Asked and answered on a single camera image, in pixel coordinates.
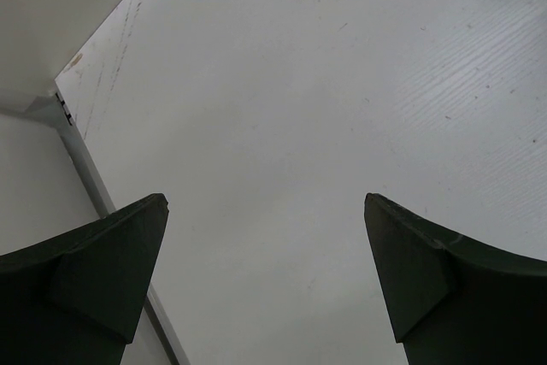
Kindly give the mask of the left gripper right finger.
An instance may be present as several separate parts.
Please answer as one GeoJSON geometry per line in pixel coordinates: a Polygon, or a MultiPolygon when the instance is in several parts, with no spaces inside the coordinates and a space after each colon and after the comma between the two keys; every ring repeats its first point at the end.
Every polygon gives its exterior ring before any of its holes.
{"type": "Polygon", "coordinates": [[[364,221],[410,364],[544,364],[546,263],[428,221],[378,193],[364,221]]]}

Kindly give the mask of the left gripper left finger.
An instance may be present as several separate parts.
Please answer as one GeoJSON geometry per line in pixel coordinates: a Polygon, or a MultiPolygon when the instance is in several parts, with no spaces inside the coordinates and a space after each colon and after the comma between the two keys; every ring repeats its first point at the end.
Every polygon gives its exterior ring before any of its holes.
{"type": "Polygon", "coordinates": [[[151,194],[1,257],[3,364],[118,364],[134,340],[168,221],[151,194]]]}

